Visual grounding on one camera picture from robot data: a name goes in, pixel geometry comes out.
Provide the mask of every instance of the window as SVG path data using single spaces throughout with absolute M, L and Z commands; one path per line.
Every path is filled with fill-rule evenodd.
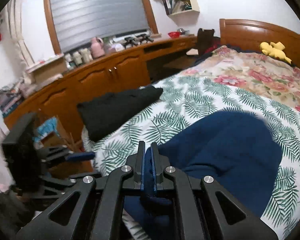
M 50 0 L 62 52 L 119 33 L 149 29 L 142 0 Z

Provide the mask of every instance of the red bowl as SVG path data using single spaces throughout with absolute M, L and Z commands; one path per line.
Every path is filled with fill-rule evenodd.
M 170 38 L 175 39 L 180 37 L 180 32 L 170 32 L 168 33 L 168 35 L 170 36 Z

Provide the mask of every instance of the wooden cabinet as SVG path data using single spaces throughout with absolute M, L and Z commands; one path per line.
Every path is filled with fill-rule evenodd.
M 64 80 L 53 89 L 38 97 L 37 108 L 46 117 L 58 116 L 65 130 L 72 134 L 74 141 L 80 141 L 83 122 L 77 111 L 80 101 L 75 90 L 74 77 Z
M 23 114 L 41 109 L 45 117 L 57 115 L 66 131 L 78 142 L 83 127 L 76 107 L 78 103 L 108 92 L 150 84 L 147 60 L 189 49 L 195 40 L 196 37 L 161 40 L 101 57 L 31 95 L 5 118 L 5 123 L 11 129 Z
M 75 75 L 74 84 L 80 102 L 90 101 L 108 92 L 117 92 L 118 84 L 112 74 L 112 65 L 95 64 Z
M 114 65 L 112 73 L 120 86 L 120 91 L 150 84 L 146 62 L 141 60 L 140 51 L 116 57 L 111 64 Z

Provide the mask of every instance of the bedspread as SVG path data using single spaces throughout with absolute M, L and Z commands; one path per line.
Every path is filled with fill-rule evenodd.
M 146 147 L 152 142 L 163 144 L 216 111 L 252 114 L 267 123 L 274 141 L 282 148 L 274 190 L 261 219 L 283 240 L 300 219 L 300 113 L 242 88 L 184 73 L 161 80 L 154 87 L 163 88 L 160 100 L 112 134 L 93 142 L 83 129 L 85 150 L 96 153 L 94 168 L 108 175 L 137 152 L 139 140 L 145 141 Z M 123 221 L 129 228 L 140 229 L 135 222 L 127 222 L 126 217 Z
M 214 82 L 236 86 L 300 112 L 300 69 L 258 53 L 239 53 L 227 46 L 181 75 L 209 77 Z

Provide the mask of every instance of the yellow plush toy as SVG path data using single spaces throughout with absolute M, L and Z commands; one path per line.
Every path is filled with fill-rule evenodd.
M 281 42 L 278 42 L 277 44 L 271 42 L 270 45 L 267 42 L 262 42 L 260 44 L 260 49 L 261 49 L 262 53 L 265 55 L 268 55 L 268 56 L 274 57 L 274 58 L 284 59 L 289 64 L 291 64 L 291 59 L 286 57 L 286 54 L 283 52 L 283 50 L 285 49 L 285 46 Z

